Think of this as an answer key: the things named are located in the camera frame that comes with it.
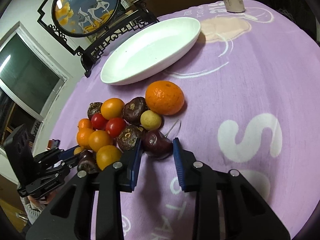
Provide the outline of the small yellow longan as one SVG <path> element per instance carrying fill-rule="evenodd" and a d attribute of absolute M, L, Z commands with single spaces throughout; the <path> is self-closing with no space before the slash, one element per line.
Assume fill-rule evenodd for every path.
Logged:
<path fill-rule="evenodd" d="M 83 147 L 76 147 L 73 151 L 74 155 L 80 154 L 81 152 L 83 152 L 85 149 Z"/>

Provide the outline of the small orange tomato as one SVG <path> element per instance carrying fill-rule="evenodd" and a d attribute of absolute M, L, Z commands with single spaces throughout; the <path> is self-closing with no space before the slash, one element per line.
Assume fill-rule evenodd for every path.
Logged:
<path fill-rule="evenodd" d="M 91 136 L 91 134 L 94 132 L 93 129 L 91 128 L 81 128 L 79 129 L 77 135 L 76 135 L 76 140 L 77 143 L 80 147 L 83 147 L 85 149 L 90 150 L 90 146 L 89 146 L 89 137 Z"/>

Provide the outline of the orange cherry tomato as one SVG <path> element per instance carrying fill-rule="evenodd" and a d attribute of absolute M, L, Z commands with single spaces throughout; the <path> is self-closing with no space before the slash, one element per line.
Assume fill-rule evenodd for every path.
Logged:
<path fill-rule="evenodd" d="M 120 161 L 121 156 L 122 152 L 116 146 L 103 146 L 96 154 L 97 165 L 103 171 L 107 166 L 113 164 L 116 161 Z"/>
<path fill-rule="evenodd" d="M 110 98 L 101 106 L 101 114 L 106 120 L 121 118 L 125 103 L 119 98 Z"/>
<path fill-rule="evenodd" d="M 88 139 L 89 148 L 94 152 L 98 152 L 102 147 L 112 144 L 113 139 L 103 130 L 94 131 Z"/>

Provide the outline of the orange cherry tomato front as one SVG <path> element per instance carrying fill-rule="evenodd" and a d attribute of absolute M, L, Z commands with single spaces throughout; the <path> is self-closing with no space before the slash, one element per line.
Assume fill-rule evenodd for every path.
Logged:
<path fill-rule="evenodd" d="M 116 146 L 103 146 L 96 154 L 97 165 L 103 171 L 107 166 L 113 164 L 116 161 L 120 161 L 121 156 L 122 152 Z"/>

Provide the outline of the red cherry tomato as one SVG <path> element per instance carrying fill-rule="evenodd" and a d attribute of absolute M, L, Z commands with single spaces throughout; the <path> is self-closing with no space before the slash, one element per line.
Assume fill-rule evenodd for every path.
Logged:
<path fill-rule="evenodd" d="M 105 130 L 108 120 L 101 113 L 95 113 L 91 118 L 92 127 L 95 130 Z"/>
<path fill-rule="evenodd" d="M 123 118 L 112 118 L 106 124 L 106 132 L 111 138 L 118 137 L 127 127 L 127 123 Z"/>

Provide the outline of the orange cherry tomato top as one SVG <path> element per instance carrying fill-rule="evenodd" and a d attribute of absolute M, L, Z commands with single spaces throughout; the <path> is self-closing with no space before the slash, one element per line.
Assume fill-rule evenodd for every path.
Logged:
<path fill-rule="evenodd" d="M 125 103 L 119 98 L 110 98 L 101 106 L 101 114 L 106 120 L 121 118 Z"/>

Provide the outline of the dark purple passion fruit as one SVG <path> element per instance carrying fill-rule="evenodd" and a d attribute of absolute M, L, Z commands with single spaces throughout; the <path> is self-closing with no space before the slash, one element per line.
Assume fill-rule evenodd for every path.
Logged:
<path fill-rule="evenodd" d="M 149 108 L 144 97 L 133 98 L 123 108 L 123 118 L 132 125 L 140 125 L 141 115 Z"/>

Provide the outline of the dark cherry with stem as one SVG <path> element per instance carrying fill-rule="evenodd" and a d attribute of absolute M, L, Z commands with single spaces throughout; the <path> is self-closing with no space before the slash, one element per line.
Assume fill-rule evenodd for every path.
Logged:
<path fill-rule="evenodd" d="M 175 121 L 165 134 L 163 134 L 159 129 L 146 132 L 142 136 L 144 152 L 146 152 L 151 158 L 158 160 L 165 159 L 171 155 L 173 151 L 173 143 L 168 138 L 168 135 L 177 124 L 181 124 L 179 119 Z"/>

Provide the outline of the yellow-green longan fruit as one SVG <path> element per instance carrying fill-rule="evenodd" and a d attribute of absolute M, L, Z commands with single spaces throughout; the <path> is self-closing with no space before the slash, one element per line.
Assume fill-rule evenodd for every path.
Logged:
<path fill-rule="evenodd" d="M 148 110 L 140 117 L 141 125 L 148 131 L 159 129 L 162 124 L 162 117 L 157 113 Z"/>

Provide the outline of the large orange tangerine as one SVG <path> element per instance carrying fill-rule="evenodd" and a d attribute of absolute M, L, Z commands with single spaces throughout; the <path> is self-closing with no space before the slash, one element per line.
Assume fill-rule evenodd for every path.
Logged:
<path fill-rule="evenodd" d="M 146 89 L 145 101 L 148 108 L 160 115 L 178 113 L 185 102 L 183 91 L 173 82 L 155 81 Z"/>

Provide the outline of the small kumquat orange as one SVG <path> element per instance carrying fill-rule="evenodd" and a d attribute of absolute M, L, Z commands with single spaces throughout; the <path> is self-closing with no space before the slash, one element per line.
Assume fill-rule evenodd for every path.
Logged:
<path fill-rule="evenodd" d="M 78 129 L 90 128 L 92 129 L 91 120 L 88 118 L 83 118 L 78 122 Z"/>

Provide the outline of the small dark passion fruit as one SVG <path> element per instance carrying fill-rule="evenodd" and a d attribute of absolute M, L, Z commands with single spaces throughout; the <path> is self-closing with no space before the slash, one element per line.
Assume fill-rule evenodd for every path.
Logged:
<path fill-rule="evenodd" d="M 87 116 L 89 120 L 92 119 L 93 115 L 96 113 L 101 113 L 101 106 L 102 102 L 92 102 L 89 104 L 88 110 L 87 110 Z"/>

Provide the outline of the purple printed tablecloth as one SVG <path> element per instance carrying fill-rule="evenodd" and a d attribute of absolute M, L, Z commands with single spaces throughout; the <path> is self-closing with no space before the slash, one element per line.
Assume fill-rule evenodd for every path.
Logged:
<path fill-rule="evenodd" d="M 171 14 L 199 20 L 201 35 L 178 62 L 142 82 L 106 85 L 97 64 L 76 85 L 51 138 L 72 147 L 91 102 L 128 102 L 169 80 L 187 107 L 165 117 L 163 133 L 215 170 L 239 170 L 294 237 L 319 202 L 319 46 L 279 12 L 244 4 L 242 14 L 222 2 Z"/>

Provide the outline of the white oval plate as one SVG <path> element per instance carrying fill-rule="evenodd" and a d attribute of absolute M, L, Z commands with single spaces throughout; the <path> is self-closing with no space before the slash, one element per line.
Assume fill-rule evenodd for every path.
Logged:
<path fill-rule="evenodd" d="M 200 22 L 178 17 L 155 23 L 121 44 L 106 60 L 100 79 L 107 85 L 129 85 L 151 77 L 181 59 L 196 43 Z"/>

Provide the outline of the round deer screen ornament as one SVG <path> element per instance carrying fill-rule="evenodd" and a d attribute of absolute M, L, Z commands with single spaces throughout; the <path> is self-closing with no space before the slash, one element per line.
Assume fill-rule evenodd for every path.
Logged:
<path fill-rule="evenodd" d="M 111 42 L 158 22 L 145 0 L 133 5 L 135 11 L 127 15 L 121 0 L 44 0 L 37 10 L 37 22 L 67 51 L 80 57 L 84 75 L 90 77 Z"/>

